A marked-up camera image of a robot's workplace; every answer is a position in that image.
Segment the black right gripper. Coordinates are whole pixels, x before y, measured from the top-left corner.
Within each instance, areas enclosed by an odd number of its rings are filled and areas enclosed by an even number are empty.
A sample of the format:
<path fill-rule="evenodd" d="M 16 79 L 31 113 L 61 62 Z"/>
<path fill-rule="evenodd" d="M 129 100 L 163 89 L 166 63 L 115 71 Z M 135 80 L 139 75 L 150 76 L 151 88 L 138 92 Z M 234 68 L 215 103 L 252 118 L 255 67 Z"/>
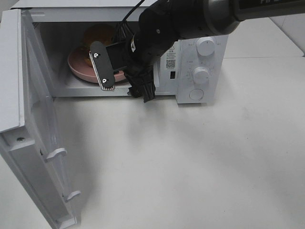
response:
<path fill-rule="evenodd" d="M 113 70 L 125 71 L 133 98 L 142 97 L 144 103 L 155 98 L 153 68 L 145 67 L 153 65 L 175 42 L 176 32 L 169 14 L 141 14 L 139 29 L 133 36 L 107 47 Z"/>

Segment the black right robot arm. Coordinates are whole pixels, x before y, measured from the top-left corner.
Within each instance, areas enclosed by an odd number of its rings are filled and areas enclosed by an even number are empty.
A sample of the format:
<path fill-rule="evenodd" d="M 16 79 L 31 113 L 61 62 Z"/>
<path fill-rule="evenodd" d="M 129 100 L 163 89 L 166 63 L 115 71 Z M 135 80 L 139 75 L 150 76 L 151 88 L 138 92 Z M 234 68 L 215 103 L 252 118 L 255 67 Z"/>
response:
<path fill-rule="evenodd" d="M 153 64 L 178 40 L 228 35 L 244 20 L 304 13 L 302 0 L 158 0 L 139 16 L 139 28 L 107 47 L 132 97 L 155 98 Z"/>

